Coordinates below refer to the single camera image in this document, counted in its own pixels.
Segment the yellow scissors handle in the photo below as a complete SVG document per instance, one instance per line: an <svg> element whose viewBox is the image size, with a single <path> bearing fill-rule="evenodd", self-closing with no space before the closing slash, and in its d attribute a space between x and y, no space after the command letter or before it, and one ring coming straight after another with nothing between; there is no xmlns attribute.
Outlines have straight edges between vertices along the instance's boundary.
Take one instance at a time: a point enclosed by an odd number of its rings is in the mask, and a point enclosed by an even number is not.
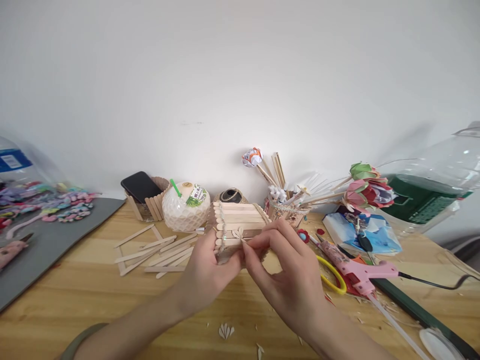
<svg viewBox="0 0 480 360"><path fill-rule="evenodd" d="M321 256L316 256L316 258L318 259L318 261L325 265L332 273L333 275L335 275L335 277L338 279L338 282L340 283L340 287L336 287L335 285L333 285L325 276L321 275L321 279L322 281L330 288L332 289L334 292L336 292L337 294L339 295L345 295L347 293L347 284L345 283L343 277L340 275L340 273L337 271L337 269L331 264L329 263L327 260L325 260L323 257Z"/></svg>

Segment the smartphone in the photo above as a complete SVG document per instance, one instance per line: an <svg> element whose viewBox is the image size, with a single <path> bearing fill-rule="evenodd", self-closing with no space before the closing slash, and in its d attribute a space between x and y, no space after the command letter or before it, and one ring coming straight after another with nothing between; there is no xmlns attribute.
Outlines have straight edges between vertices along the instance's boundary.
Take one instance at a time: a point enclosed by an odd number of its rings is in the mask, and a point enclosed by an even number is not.
<svg viewBox="0 0 480 360"><path fill-rule="evenodd" d="M124 178L120 185L140 204L145 204L145 198L153 198L162 193L145 171L139 171Z"/></svg>

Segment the gray cutting mat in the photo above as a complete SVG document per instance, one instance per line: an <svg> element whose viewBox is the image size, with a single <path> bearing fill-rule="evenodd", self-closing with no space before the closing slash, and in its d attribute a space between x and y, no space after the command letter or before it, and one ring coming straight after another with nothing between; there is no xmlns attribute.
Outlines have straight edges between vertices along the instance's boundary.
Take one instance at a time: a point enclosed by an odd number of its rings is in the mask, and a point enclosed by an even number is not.
<svg viewBox="0 0 480 360"><path fill-rule="evenodd" d="M80 221L70 223L35 221L19 229L14 240L33 232L28 247L21 251L0 271L0 312L20 296L31 284L47 271L77 241L101 225L124 203L113 198L96 198L91 214ZM19 224L38 212L14 222ZM4 239L5 229L1 234Z"/></svg>

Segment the green straw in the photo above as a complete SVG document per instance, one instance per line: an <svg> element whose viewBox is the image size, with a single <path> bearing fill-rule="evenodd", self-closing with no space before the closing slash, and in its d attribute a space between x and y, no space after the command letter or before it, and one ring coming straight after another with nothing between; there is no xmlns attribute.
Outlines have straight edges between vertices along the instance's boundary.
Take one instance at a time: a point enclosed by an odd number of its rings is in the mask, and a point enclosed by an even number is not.
<svg viewBox="0 0 480 360"><path fill-rule="evenodd" d="M182 193L179 191L179 188L177 187L177 185L175 185L175 181L173 179L170 179L170 183L173 186L173 188L175 189L176 193L178 194L178 197L181 198Z"/></svg>

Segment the black cable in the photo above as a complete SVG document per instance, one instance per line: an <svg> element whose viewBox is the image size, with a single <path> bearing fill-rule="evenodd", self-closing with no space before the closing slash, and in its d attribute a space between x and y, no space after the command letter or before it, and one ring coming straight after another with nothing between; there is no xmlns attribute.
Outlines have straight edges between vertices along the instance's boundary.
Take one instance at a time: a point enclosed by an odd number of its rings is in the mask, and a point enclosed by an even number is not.
<svg viewBox="0 0 480 360"><path fill-rule="evenodd" d="M434 282L430 282L430 281L427 281L427 280L423 280L423 279L419 279L418 277L413 277L413 276L410 276L406 273L403 273L403 272L398 272L398 276L402 277L402 278L405 278L405 279L409 279L409 280L415 280L415 281L418 281L418 282L421 282L421 283L424 283L424 284L428 284L428 285L432 285L432 286L435 286L437 288L442 288L442 289L447 289L447 290L456 290L458 289L459 287L462 286L462 284L465 282L465 280L467 280L468 278L474 278L475 280L478 280L480 281L480 278L478 277L475 277L473 275L469 275L469 274L466 274L466 275L463 275L460 279L458 279L457 283L455 286L443 286L443 285L439 285L439 284L436 284Z"/></svg>

